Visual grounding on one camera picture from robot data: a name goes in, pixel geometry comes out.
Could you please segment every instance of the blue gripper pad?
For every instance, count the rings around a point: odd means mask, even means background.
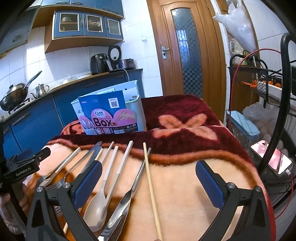
[[[99,161],[93,161],[89,167],[79,174],[73,181],[71,189],[71,199],[76,209],[86,204],[91,192],[102,175],[102,164]]]
[[[224,206],[224,193],[202,164],[202,161],[196,163],[195,172],[213,206],[221,210]]]

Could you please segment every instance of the door handle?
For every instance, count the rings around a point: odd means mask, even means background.
[[[167,59],[166,51],[170,50],[170,48],[166,48],[165,46],[161,46],[161,52],[163,54],[163,59]]]
[[[25,118],[26,116],[28,116],[30,113],[24,114],[22,117],[18,118],[14,123],[12,123],[12,125],[14,126],[15,124],[17,124],[19,121],[21,121],[23,118]]]

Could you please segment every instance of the barcode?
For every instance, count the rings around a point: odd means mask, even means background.
[[[117,101],[111,101],[111,106],[112,107],[117,107],[118,105],[117,105]]]
[[[124,133],[124,130],[114,131],[114,134],[121,134],[121,133]]]

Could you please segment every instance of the fluffy blanket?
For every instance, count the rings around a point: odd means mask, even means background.
[[[147,131],[144,132],[87,136],[78,121],[67,125],[60,136],[48,143],[51,155],[40,163],[40,171],[29,181],[27,195],[32,197],[38,178],[53,170],[74,149],[81,147],[82,151],[53,183],[100,140],[103,141],[104,148],[101,157],[112,141],[119,146],[119,153],[105,188],[107,195],[126,146],[133,140],[133,148],[108,207],[108,220],[134,182],[144,157],[143,142],[146,142],[147,146],[152,148],[149,159],[150,172],[164,240],[198,240],[218,213],[218,209],[211,204],[195,174],[195,164],[201,159],[205,159],[213,171],[219,173],[226,182],[233,182],[239,188],[252,189],[256,185],[262,187],[269,209],[271,240],[275,240],[273,209],[254,165],[243,147],[203,100],[191,95],[175,95],[145,98],[142,99],[142,103],[147,120]],[[103,175],[111,154],[112,152],[103,163]],[[74,168],[66,180],[73,181],[86,162],[87,160],[84,160]],[[98,192],[101,182],[102,178],[88,202]],[[81,211],[82,216],[88,202]],[[241,210],[241,207],[237,209],[223,240],[231,237]],[[64,218],[60,217],[59,220],[63,227]],[[70,230],[67,232],[67,238],[74,240]],[[147,176],[144,172],[119,240],[155,239],[157,233]]]

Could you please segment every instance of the charging cable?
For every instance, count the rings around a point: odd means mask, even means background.
[[[291,195],[290,195],[289,201],[288,201],[287,205],[285,206],[284,210],[283,210],[278,216],[276,216],[275,219],[277,219],[279,216],[281,216],[281,215],[284,213],[284,211],[286,210],[286,208],[288,207],[289,203],[290,203],[291,200],[292,200],[293,186],[294,186],[294,184],[293,184],[293,176],[292,176],[292,174],[291,174],[291,172],[290,172],[289,169],[286,170],[286,174],[287,174],[287,175],[290,177],[290,179],[291,179],[291,185],[292,185],[292,186],[291,186]]]

